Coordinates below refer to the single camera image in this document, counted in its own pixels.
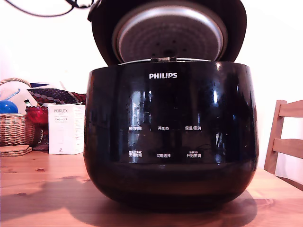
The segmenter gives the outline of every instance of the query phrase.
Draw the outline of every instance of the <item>glossy black surface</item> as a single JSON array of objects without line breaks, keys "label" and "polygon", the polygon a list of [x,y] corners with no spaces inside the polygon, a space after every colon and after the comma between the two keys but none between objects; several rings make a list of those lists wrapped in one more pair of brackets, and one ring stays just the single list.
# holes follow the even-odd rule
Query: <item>glossy black surface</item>
[{"label": "glossy black surface", "polygon": [[[177,77],[149,76],[169,72]],[[158,210],[204,209],[235,199],[254,176],[256,112],[245,65],[97,69],[90,74],[86,108],[85,164],[111,199]]]},{"label": "glossy black surface", "polygon": [[[120,63],[112,48],[112,34],[119,20],[132,9],[155,1],[102,0],[91,9],[88,19],[91,21],[96,45],[107,65]],[[209,8],[221,18],[227,28],[228,43],[224,54],[218,60],[235,61],[242,47],[247,26],[247,15],[242,2],[240,0],[191,0],[190,2]]]}]

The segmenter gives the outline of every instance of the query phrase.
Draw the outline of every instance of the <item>table surface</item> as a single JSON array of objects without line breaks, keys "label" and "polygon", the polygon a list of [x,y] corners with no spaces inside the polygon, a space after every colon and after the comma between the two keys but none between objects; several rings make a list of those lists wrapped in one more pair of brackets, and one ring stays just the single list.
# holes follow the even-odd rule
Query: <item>table surface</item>
[{"label": "table surface", "polygon": [[90,181],[83,154],[33,151],[0,161],[2,227],[303,227],[303,192],[262,169],[240,197],[222,208],[173,214],[108,199]]}]

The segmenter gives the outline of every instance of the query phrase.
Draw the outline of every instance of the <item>inner lid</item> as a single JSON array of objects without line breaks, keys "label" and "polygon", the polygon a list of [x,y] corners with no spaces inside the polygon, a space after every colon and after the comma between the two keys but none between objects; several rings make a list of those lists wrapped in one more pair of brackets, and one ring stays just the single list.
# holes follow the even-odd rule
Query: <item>inner lid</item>
[{"label": "inner lid", "polygon": [[157,1],[128,12],[114,29],[120,62],[177,57],[215,61],[226,49],[227,29],[210,9],[186,1]]}]

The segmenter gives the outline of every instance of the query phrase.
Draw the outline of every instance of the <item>chair backrest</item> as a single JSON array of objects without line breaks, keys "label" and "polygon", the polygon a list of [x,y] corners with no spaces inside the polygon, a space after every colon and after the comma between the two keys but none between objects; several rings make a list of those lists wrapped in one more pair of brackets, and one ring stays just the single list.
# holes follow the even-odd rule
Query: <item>chair backrest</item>
[{"label": "chair backrest", "polygon": [[284,100],[277,100],[276,102],[264,165],[264,169],[271,174],[276,172],[278,153],[303,158],[303,140],[281,139],[285,117],[303,117],[303,100],[293,103],[287,103]]}]

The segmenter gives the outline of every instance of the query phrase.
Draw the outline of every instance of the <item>rice cooker lid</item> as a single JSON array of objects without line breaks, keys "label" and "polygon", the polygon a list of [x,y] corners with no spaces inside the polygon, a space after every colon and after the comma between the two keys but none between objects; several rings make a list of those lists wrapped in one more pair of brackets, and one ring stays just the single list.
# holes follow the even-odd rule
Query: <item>rice cooker lid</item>
[{"label": "rice cooker lid", "polygon": [[166,57],[235,61],[247,23],[240,0],[102,0],[89,20],[108,65]]}]

